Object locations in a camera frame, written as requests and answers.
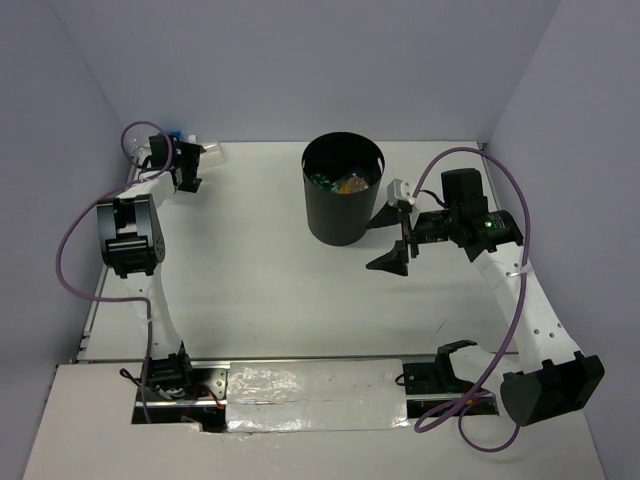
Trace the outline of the clear plastic cup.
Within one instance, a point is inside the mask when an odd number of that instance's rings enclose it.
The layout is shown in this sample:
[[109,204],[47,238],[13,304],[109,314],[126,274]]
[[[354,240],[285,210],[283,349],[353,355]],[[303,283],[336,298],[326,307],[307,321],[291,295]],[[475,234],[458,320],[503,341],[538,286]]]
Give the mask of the clear plastic cup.
[[200,162],[205,165],[220,165],[225,162],[220,142],[208,142],[201,145]]

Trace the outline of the orange juice bottle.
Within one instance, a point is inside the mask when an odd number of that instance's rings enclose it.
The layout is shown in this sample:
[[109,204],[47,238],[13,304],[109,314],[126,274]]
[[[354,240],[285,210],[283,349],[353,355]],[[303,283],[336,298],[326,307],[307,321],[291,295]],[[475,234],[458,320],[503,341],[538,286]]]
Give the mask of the orange juice bottle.
[[354,194],[365,191],[368,188],[369,183],[364,177],[351,173],[337,180],[334,183],[333,191],[338,194]]

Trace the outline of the clear bottle blue label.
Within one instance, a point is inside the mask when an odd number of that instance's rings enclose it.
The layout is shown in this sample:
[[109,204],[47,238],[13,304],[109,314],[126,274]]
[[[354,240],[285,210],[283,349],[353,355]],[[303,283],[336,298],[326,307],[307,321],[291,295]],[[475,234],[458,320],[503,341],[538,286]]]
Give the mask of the clear bottle blue label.
[[[168,130],[167,133],[175,140],[183,143],[196,143],[195,135],[185,135],[181,130]],[[131,158],[139,158],[150,152],[150,141],[142,137],[136,137],[132,131],[127,131],[121,138],[121,144],[127,155]]]

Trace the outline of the green plastic bottle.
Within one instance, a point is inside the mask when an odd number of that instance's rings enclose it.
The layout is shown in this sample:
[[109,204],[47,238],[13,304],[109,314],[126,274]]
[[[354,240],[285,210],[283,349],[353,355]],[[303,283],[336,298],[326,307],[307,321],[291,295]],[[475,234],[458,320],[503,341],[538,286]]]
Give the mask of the green plastic bottle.
[[309,177],[313,185],[323,191],[332,191],[334,182],[325,174],[315,173]]

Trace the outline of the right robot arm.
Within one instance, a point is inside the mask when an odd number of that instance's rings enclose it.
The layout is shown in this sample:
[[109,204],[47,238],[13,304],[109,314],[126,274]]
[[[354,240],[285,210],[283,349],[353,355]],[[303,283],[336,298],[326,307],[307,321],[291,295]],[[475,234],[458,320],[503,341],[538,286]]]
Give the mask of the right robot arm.
[[463,249],[494,293],[519,362],[499,360],[483,385],[518,426],[525,427],[582,409],[604,377],[596,355],[585,355],[553,310],[532,267],[524,259],[524,236],[513,216],[492,211],[482,178],[472,168],[442,173],[444,201],[423,212],[410,183],[395,179],[387,201],[368,223],[399,225],[401,237],[367,269],[400,276],[423,244],[451,241]]

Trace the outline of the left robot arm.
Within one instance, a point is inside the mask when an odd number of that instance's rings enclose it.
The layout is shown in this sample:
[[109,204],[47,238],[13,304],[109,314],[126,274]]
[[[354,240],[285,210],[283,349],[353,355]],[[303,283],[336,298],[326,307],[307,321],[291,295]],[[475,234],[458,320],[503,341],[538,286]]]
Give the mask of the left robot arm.
[[167,247],[158,209],[178,191],[198,191],[205,149],[173,134],[151,136],[149,146],[140,182],[98,202],[99,243],[104,264],[123,282],[144,332],[138,384],[163,398],[179,399],[194,390],[196,374],[164,293],[161,270]]

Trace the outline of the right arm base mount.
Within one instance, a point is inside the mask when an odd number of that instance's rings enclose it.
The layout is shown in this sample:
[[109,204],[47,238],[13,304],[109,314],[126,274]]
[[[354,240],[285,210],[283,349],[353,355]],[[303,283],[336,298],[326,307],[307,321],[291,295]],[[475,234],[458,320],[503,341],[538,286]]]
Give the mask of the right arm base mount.
[[473,385],[445,373],[435,359],[403,363],[402,372],[394,381],[404,389],[410,419],[418,419],[448,401],[459,400]]

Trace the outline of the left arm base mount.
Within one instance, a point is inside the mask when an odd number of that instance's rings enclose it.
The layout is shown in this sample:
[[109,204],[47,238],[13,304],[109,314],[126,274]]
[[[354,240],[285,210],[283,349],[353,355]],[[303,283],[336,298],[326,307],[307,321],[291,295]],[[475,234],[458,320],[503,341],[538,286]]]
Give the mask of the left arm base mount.
[[226,405],[229,366],[197,362],[192,371],[193,384],[180,390],[148,389],[143,406],[141,380],[127,369],[119,375],[136,386],[131,423],[190,424],[208,433],[226,431]]

